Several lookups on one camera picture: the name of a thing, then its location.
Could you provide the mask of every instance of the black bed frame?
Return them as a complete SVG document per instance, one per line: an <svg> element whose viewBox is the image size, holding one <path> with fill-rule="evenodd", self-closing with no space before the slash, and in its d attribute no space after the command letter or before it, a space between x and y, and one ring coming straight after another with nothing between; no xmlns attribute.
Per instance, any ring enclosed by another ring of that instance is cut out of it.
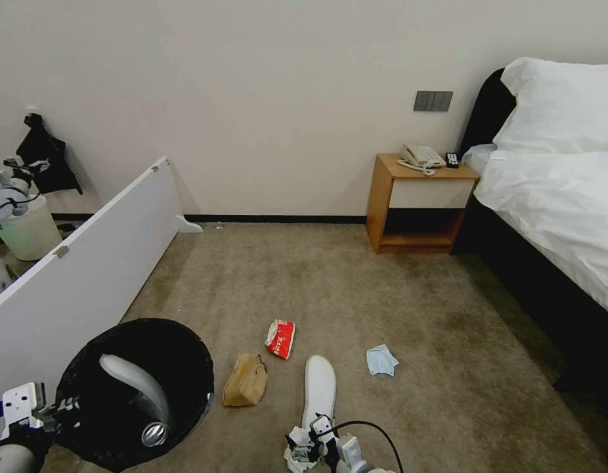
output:
<svg viewBox="0 0 608 473"><path fill-rule="evenodd" d="M501 82L503 69L484 82L459 156L491 143L516 105ZM595 387L608 395L608 312L492 210L474 197L455 251L479 254L564 357L559 391Z"/></svg>

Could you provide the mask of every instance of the wooden nightstand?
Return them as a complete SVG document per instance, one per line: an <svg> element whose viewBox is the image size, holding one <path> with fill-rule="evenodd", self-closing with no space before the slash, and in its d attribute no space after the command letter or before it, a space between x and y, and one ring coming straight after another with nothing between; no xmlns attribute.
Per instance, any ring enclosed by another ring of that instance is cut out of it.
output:
<svg viewBox="0 0 608 473"><path fill-rule="evenodd" d="M374 251L450 253L479 176L460 164L427 177L399 158L376 156L366 224Z"/></svg>

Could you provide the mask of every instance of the white pillow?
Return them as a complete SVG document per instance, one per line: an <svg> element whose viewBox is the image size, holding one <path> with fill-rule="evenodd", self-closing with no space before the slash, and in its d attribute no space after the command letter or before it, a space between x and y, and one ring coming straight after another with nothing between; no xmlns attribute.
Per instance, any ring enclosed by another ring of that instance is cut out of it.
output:
<svg viewBox="0 0 608 473"><path fill-rule="evenodd" d="M608 64L519 58L501 82L517 106L494 138L500 150L608 151Z"/></svg>

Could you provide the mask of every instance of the nightstand drawer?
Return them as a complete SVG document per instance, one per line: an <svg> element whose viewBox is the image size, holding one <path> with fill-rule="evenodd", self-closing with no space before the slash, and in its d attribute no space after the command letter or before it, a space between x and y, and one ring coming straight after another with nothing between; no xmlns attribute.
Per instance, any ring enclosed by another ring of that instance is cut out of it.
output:
<svg viewBox="0 0 608 473"><path fill-rule="evenodd" d="M472 179L395 179L390 208L465 208Z"/></svg>

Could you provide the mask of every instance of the brown paper bag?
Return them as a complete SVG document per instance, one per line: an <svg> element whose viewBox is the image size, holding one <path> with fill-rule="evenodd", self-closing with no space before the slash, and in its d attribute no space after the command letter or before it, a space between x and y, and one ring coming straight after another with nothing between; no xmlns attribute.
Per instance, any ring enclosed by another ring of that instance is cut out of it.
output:
<svg viewBox="0 0 608 473"><path fill-rule="evenodd" d="M257 353L242 353L223 390L223 405L248 406L260 402L267 386L267 367Z"/></svg>

